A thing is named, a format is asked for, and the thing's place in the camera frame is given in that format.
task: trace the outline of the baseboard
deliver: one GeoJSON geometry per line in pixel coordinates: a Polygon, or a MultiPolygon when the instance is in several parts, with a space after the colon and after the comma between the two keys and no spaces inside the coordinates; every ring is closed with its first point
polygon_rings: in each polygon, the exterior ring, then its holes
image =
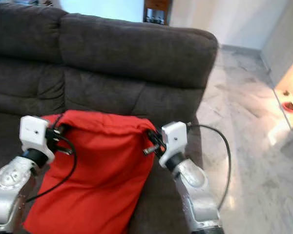
{"type": "Polygon", "coordinates": [[[223,50],[235,51],[239,54],[248,54],[251,56],[258,56],[258,57],[260,57],[260,53],[261,53],[260,50],[251,49],[251,48],[247,48],[247,47],[234,46],[234,45],[221,44],[220,48],[223,50]]]}
{"type": "Polygon", "coordinates": [[[259,56],[260,56],[260,58],[262,59],[263,64],[264,64],[265,68],[266,68],[267,71],[268,71],[268,74],[270,74],[272,70],[271,70],[270,66],[268,65],[268,63],[267,63],[267,60],[266,60],[264,54],[263,54],[263,53],[260,53],[259,56]]]}

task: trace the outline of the white wall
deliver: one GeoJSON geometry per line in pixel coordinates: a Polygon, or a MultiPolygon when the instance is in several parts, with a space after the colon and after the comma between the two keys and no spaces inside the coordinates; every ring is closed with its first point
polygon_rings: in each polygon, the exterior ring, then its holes
{"type": "Polygon", "coordinates": [[[142,22],[144,0],[53,0],[69,13],[142,22]]]}
{"type": "Polygon", "coordinates": [[[271,69],[271,79],[277,85],[293,64],[293,0],[267,40],[261,56],[271,69]]]}
{"type": "Polygon", "coordinates": [[[174,0],[171,26],[210,31],[221,44],[261,50],[288,0],[174,0]]]}

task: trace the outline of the sofa cushion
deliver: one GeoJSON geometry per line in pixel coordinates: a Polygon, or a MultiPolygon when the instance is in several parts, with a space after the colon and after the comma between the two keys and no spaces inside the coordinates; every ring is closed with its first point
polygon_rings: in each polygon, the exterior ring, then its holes
{"type": "Polygon", "coordinates": [[[0,113],[0,168],[20,154],[20,116],[0,113]]]}
{"type": "Polygon", "coordinates": [[[60,48],[70,66],[182,88],[205,88],[217,40],[201,30],[68,14],[61,18],[60,48]]]}
{"type": "Polygon", "coordinates": [[[141,192],[128,234],[189,234],[171,174],[157,161],[141,192]]]}
{"type": "Polygon", "coordinates": [[[62,62],[58,37],[65,11],[0,3],[0,55],[62,62]]]}
{"type": "Polygon", "coordinates": [[[62,67],[0,57],[0,112],[41,116],[64,110],[62,67]]]}
{"type": "Polygon", "coordinates": [[[203,96],[202,89],[181,89],[68,67],[64,74],[68,110],[143,117],[156,126],[191,121],[203,96]]]}

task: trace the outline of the red cloth bag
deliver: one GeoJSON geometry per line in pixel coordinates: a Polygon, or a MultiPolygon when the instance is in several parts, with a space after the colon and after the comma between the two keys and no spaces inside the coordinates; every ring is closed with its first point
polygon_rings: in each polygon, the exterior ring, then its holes
{"type": "MultiPolygon", "coordinates": [[[[58,115],[47,116],[51,123],[58,115]]],[[[24,227],[32,234],[126,234],[154,155],[144,156],[151,143],[143,132],[155,129],[147,119],[67,111],[59,124],[75,146],[77,168],[60,187],[38,198],[24,227]]],[[[73,156],[56,153],[40,193],[71,170],[73,156]]]]}

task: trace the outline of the wooden cabinet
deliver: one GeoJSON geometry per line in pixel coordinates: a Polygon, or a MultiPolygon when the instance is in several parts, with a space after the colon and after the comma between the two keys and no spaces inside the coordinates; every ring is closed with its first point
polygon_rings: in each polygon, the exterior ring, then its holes
{"type": "Polygon", "coordinates": [[[171,0],[145,0],[143,21],[147,22],[147,10],[158,10],[164,12],[164,24],[167,25],[167,16],[170,10],[171,0]]]}

